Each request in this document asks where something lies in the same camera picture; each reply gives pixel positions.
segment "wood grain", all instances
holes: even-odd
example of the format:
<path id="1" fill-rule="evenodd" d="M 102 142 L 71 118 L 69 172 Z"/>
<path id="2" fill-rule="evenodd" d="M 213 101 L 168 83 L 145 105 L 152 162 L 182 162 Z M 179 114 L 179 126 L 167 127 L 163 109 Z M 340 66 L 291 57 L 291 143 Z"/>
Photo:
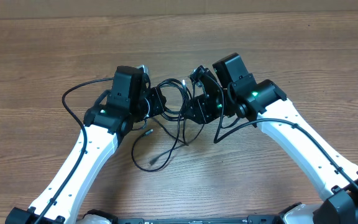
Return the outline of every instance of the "wood grain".
<path id="1" fill-rule="evenodd" d="M 358 164 L 358 12 L 0 21 L 0 223 L 13 206 L 28 207 L 46 188 L 76 141 L 80 129 L 61 106 L 65 90 L 110 77 L 118 65 L 148 65 L 156 85 L 233 52 L 257 81 L 280 86 L 322 137 Z M 82 117 L 110 87 L 79 89 L 68 104 Z M 169 105 L 179 103 L 177 91 L 164 94 Z M 258 129 L 215 145 L 216 125 L 152 174 L 132 164 L 130 149 L 140 133 L 130 133 L 80 213 L 239 217 L 319 202 L 297 165 Z M 135 152 L 143 166 L 173 144 L 155 123 L 149 126 L 155 132 Z M 188 138 L 199 128 L 189 126 Z"/>

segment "wall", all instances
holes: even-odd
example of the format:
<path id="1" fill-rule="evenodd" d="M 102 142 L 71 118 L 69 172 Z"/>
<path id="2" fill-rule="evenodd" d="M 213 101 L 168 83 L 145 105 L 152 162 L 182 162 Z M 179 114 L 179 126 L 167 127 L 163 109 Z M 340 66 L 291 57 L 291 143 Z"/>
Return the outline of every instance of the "wall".
<path id="1" fill-rule="evenodd" d="M 9 0 L 0 19 L 358 10 L 358 0 Z"/>

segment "wooden table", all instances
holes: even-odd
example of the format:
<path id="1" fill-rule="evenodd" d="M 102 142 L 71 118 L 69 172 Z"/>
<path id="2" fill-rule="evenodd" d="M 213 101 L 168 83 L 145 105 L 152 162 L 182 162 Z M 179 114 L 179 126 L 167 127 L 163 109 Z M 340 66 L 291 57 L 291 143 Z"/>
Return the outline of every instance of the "wooden table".
<path id="1" fill-rule="evenodd" d="M 358 12 L 94 17 L 0 21 L 0 223 L 27 208 L 70 153 L 79 127 L 61 104 L 76 84 L 118 65 L 150 68 L 152 85 L 238 52 L 257 81 L 283 89 L 304 118 L 358 164 Z M 79 117 L 111 83 L 73 92 Z M 177 90 L 164 90 L 168 105 Z M 175 131 L 175 123 L 167 123 Z M 188 138 L 199 128 L 189 124 Z M 149 159 L 173 144 L 161 128 L 137 146 Z M 102 168 L 81 208 L 119 217 L 241 217 L 318 203 L 298 166 L 258 129 L 213 144 L 217 122 L 160 172 L 137 169 L 130 133 Z"/>

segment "white arm segment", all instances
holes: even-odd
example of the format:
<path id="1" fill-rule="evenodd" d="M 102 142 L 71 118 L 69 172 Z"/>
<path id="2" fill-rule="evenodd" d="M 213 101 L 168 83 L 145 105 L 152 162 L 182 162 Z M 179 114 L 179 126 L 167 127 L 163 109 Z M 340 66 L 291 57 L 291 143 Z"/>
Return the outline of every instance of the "white arm segment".
<path id="1" fill-rule="evenodd" d="M 334 161 L 344 169 L 344 172 L 353 180 L 358 178 L 358 166 L 348 161 L 333 149 L 297 112 L 292 102 L 278 100 L 266 107 L 266 112 L 258 114 L 257 119 L 279 118 L 299 124 L 309 132 L 325 149 Z M 349 182 L 341 175 L 335 173 L 335 168 L 326 159 L 323 153 L 308 137 L 290 125 L 277 122 L 261 122 L 257 124 L 260 130 L 276 141 L 285 152 L 298 164 L 308 176 L 324 201 L 333 193 L 331 188 L 338 185 L 343 188 Z"/>
<path id="2" fill-rule="evenodd" d="M 88 193 L 100 168 L 117 149 L 117 136 L 109 134 L 106 128 L 91 125 L 90 127 L 85 127 L 85 129 L 88 137 L 87 153 L 84 154 L 73 176 L 58 196 L 56 204 L 52 205 L 45 214 L 46 218 L 54 220 L 61 215 L 65 217 L 65 223 L 74 223 L 85 195 Z M 47 206 L 49 199 L 53 197 L 73 168 L 83 147 L 83 140 L 81 132 L 72 152 L 55 178 L 44 192 L 31 203 L 30 207 L 36 208 L 35 214 L 39 215 Z"/>

